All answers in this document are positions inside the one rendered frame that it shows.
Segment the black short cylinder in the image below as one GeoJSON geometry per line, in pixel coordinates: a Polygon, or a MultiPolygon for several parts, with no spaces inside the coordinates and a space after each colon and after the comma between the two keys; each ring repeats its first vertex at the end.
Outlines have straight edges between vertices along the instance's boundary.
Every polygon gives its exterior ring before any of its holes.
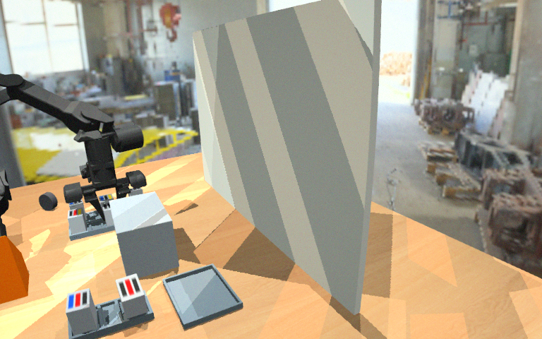
{"type": "Polygon", "coordinates": [[[41,207],[46,211],[51,211],[58,206],[58,200],[52,192],[46,192],[39,197],[41,207]]]}

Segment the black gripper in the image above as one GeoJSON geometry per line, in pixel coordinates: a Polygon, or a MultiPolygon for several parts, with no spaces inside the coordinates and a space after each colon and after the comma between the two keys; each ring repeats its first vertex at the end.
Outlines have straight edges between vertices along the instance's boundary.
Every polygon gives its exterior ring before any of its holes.
{"type": "Polygon", "coordinates": [[[147,186],[145,175],[140,170],[126,172],[126,177],[117,179],[113,156],[104,160],[87,161],[92,184],[87,186],[80,186],[80,182],[66,184],[63,188],[65,202],[75,203],[84,197],[85,203],[91,203],[104,221],[96,191],[115,188],[116,199],[119,199],[127,197],[127,194],[131,192],[129,184],[134,189],[147,186]]]}

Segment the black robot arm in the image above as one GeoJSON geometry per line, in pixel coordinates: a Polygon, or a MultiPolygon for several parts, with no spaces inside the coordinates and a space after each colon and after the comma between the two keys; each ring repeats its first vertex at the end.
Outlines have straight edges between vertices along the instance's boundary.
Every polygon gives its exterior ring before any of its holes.
{"type": "MultiPolygon", "coordinates": [[[[18,74],[0,73],[0,105],[9,100],[19,100],[56,117],[77,135],[73,140],[84,141],[87,160],[104,160],[115,152],[125,152],[143,147],[143,132],[133,122],[114,125],[114,118],[101,112],[97,106],[82,101],[69,101],[41,88],[18,74]],[[100,123],[103,123],[102,132],[100,123]],[[110,145],[111,144],[111,145],[110,145]]],[[[0,237],[7,236],[1,216],[12,201],[5,168],[0,169],[0,237]]]]}

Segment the large white panel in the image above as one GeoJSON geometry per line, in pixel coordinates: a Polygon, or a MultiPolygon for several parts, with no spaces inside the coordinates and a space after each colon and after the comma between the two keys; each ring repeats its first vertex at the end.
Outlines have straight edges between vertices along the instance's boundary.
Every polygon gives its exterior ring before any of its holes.
{"type": "Polygon", "coordinates": [[[320,0],[193,32],[205,181],[361,310],[382,0],[320,0]]]}

